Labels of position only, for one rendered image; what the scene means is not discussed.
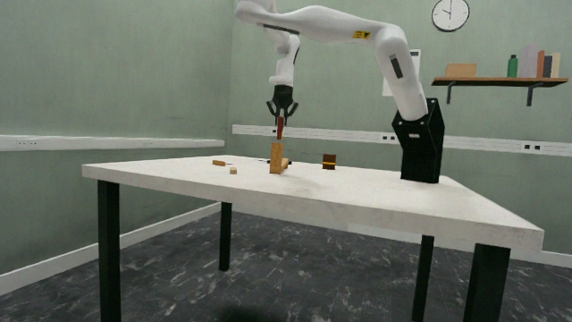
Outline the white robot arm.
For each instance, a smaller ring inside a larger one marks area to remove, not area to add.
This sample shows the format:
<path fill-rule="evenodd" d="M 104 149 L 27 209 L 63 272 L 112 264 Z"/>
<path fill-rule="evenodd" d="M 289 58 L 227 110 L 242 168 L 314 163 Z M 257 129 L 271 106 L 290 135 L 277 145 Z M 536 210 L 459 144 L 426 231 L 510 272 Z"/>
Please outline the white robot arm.
<path fill-rule="evenodd" d="M 266 35 L 273 41 L 274 51 L 287 55 L 277 61 L 276 75 L 270 77 L 269 82 L 274 86 L 293 87 L 300 41 L 290 33 L 330 44 L 357 42 L 374 47 L 375 58 L 401 117 L 414 121 L 428 114 L 425 94 L 400 27 L 320 5 L 279 14 L 274 0 L 238 0 L 236 16 L 249 25 L 265 28 Z"/>

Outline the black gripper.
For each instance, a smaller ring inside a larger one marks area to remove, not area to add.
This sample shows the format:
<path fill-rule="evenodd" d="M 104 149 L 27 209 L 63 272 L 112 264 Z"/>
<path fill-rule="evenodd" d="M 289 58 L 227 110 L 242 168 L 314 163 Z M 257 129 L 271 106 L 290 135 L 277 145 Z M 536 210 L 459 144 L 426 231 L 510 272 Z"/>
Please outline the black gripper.
<path fill-rule="evenodd" d="M 289 85 L 275 85 L 274 86 L 274 93 L 273 99 L 269 102 L 266 101 L 266 104 L 271 112 L 272 115 L 275 116 L 275 125 L 278 126 L 278 116 L 280 116 L 281 109 L 283 109 L 283 124 L 282 127 L 287 125 L 287 118 L 292 116 L 296 109 L 298 108 L 299 104 L 293 101 L 292 98 L 293 87 Z M 273 103 L 276 106 L 276 113 L 274 112 L 272 105 Z M 288 113 L 288 108 L 292 104 L 293 108 Z"/>

